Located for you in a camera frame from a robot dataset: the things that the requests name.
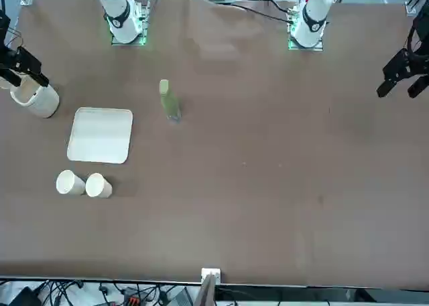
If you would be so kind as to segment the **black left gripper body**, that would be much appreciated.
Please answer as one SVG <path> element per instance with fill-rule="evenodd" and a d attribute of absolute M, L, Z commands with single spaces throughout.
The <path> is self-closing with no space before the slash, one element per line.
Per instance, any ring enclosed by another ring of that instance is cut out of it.
<path fill-rule="evenodd" d="M 412 47 L 414 34 L 417 34 L 420 47 Z M 409 77 L 428 73 L 428 11 L 419 11 L 410 28 L 406 49 L 408 53 Z"/>

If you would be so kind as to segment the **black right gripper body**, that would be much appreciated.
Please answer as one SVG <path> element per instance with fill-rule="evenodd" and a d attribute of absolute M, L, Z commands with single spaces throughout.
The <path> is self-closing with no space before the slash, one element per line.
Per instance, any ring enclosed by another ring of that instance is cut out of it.
<path fill-rule="evenodd" d="M 12 70 L 19 69 L 19 49 L 11 49 L 6 40 L 6 36 L 9 32 L 10 18 L 6 13 L 1 10 L 1 68 L 7 68 Z"/>

